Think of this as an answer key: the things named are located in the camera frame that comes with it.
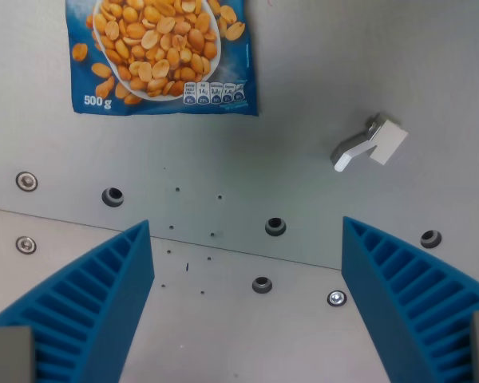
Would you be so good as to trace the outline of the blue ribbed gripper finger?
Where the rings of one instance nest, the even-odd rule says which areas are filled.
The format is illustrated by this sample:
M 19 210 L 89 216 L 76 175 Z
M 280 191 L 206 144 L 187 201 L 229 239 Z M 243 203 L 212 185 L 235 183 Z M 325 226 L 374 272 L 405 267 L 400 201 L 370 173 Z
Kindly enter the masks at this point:
M 11 303 L 0 328 L 32 330 L 36 382 L 118 382 L 154 278 L 142 221 Z
M 399 238 L 342 221 L 342 277 L 392 382 L 472 382 L 479 282 Z

